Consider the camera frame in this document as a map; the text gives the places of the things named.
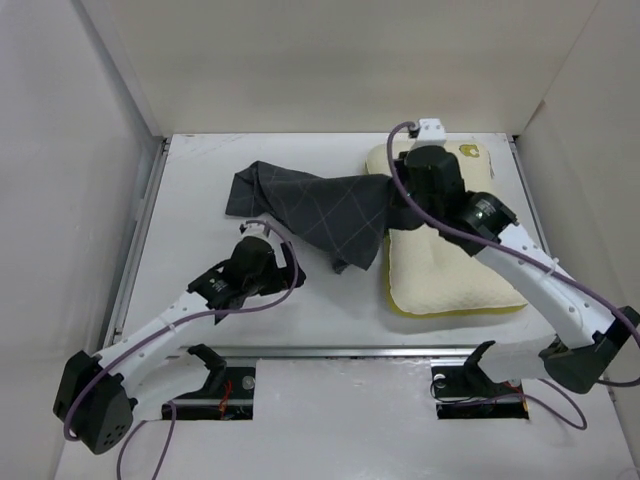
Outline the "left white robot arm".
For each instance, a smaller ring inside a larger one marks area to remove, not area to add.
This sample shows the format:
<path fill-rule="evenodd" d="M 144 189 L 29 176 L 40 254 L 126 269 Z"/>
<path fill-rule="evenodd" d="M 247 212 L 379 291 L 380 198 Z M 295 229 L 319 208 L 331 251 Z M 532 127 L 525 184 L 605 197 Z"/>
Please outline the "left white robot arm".
<path fill-rule="evenodd" d="M 189 283 L 140 330 L 66 362 L 53 405 L 65 439 L 101 455 L 129 431 L 162 419 L 177 397 L 217 394 L 226 362 L 205 336 L 229 316 L 283 303 L 304 280 L 290 242 L 273 232 L 244 236 L 228 259 Z"/>

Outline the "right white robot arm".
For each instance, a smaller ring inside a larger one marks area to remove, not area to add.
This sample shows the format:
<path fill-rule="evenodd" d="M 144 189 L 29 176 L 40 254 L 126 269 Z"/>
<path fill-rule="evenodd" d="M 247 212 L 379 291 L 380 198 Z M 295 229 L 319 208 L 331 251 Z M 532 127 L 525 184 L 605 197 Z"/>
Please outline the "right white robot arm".
<path fill-rule="evenodd" d="M 573 279 L 501 200 L 466 188 L 457 158 L 443 147 L 421 145 L 395 155 L 388 144 L 386 157 L 394 203 L 506 280 L 554 330 L 518 343 L 481 343 L 456 374 L 466 387 L 484 394 L 506 381 L 551 379 L 586 394 L 604 384 L 612 360 L 639 336 L 638 312 L 614 306 Z"/>

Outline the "cream yellow pillow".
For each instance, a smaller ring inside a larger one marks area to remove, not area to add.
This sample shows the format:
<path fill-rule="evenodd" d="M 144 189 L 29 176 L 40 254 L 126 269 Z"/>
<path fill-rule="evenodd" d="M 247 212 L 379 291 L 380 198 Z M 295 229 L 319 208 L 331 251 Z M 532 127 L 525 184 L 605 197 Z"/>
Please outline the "cream yellow pillow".
<path fill-rule="evenodd" d="M 477 142 L 447 141 L 467 189 L 497 195 L 489 151 Z M 386 148 L 375 146 L 367 174 L 390 176 Z M 387 299 L 392 310 L 412 318 L 514 313 L 527 301 L 506 280 L 458 247 L 422 226 L 389 230 L 384 245 Z"/>

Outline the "dark grey checked pillowcase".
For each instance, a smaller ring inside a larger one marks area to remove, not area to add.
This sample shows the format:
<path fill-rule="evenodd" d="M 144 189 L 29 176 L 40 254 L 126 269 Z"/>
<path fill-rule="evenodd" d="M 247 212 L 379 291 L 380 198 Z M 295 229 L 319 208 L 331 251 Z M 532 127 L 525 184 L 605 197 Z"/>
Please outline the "dark grey checked pillowcase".
<path fill-rule="evenodd" d="M 388 230 L 424 225 L 388 175 L 322 178 L 262 161 L 234 175 L 225 214 L 271 216 L 326 253 L 336 273 L 368 270 Z"/>

